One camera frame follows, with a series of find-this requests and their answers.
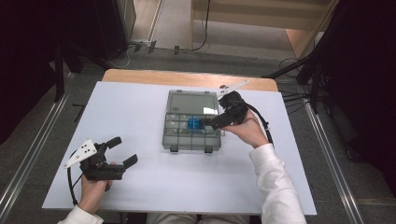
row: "pants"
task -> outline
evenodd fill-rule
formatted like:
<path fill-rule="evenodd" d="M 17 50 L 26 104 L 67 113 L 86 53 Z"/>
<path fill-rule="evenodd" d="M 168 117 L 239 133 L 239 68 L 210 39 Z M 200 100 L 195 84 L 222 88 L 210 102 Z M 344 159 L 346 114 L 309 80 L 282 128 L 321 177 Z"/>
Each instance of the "pants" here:
<path fill-rule="evenodd" d="M 148 213 L 147 224 L 248 224 L 250 216 L 202 215 L 198 221 L 191 214 Z"/>

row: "white plastic mount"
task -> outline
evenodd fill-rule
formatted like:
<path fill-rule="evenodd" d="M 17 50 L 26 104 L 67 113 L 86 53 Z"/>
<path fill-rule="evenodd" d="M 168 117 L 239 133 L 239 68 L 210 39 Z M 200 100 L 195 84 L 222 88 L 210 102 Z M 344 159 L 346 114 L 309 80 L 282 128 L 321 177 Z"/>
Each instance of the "white plastic mount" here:
<path fill-rule="evenodd" d="M 95 145 L 93 144 L 93 141 L 90 139 L 87 139 L 81 147 L 77 149 L 75 154 L 70 158 L 70 160 L 64 165 L 64 169 L 69 168 L 70 166 L 83 161 L 94 154 L 96 154 L 96 148 Z"/>
<path fill-rule="evenodd" d="M 232 91 L 236 91 L 239 88 L 245 86 L 246 84 L 248 84 L 248 80 L 244 80 L 242 82 L 238 82 L 233 85 L 225 86 L 223 89 L 221 89 L 220 92 L 218 92 L 218 97 L 227 95 L 228 93 L 230 93 Z"/>

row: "sleeve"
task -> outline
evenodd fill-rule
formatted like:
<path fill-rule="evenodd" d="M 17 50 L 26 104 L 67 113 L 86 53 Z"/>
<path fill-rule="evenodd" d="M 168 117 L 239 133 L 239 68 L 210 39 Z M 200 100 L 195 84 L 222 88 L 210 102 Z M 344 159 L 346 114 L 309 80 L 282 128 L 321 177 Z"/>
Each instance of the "sleeve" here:
<path fill-rule="evenodd" d="M 102 224 L 103 220 L 97 215 L 91 215 L 77 205 L 67 215 L 67 218 L 58 224 Z"/>
<path fill-rule="evenodd" d="M 298 194 L 285 162 L 277 157 L 272 144 L 255 148 L 249 154 L 264 198 L 262 223 L 306 223 Z"/>

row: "transparent storage box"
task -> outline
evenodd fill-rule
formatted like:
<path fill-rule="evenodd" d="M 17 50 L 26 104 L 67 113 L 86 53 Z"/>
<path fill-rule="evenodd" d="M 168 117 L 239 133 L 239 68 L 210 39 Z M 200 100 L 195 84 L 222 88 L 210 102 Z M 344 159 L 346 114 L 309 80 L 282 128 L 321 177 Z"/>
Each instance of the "transparent storage box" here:
<path fill-rule="evenodd" d="M 202 119 L 219 113 L 218 97 L 209 91 L 169 91 L 163 128 L 163 148 L 202 150 L 211 153 L 221 147 L 220 130 L 205 126 Z"/>

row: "white tabletop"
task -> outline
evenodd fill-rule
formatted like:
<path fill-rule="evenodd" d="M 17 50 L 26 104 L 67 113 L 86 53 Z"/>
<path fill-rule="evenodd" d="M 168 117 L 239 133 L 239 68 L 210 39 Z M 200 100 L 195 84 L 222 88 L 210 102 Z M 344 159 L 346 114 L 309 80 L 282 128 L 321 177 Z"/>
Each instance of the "white tabletop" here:
<path fill-rule="evenodd" d="M 139 162 L 115 181 L 101 209 L 131 212 L 260 214 L 262 196 L 248 156 L 251 146 L 226 133 L 221 149 L 170 153 L 163 149 L 163 124 L 170 90 L 217 91 L 210 88 L 98 82 L 49 189 L 43 208 L 73 207 L 63 165 L 84 140 L 102 143 L 120 136 L 122 144 L 106 152 L 121 163 L 137 154 Z M 269 122 L 276 154 L 285 161 L 306 215 L 316 209 L 304 167 L 279 92 L 238 91 Z M 73 180 L 81 174 L 72 167 Z M 75 187 L 77 199 L 80 184 Z"/>

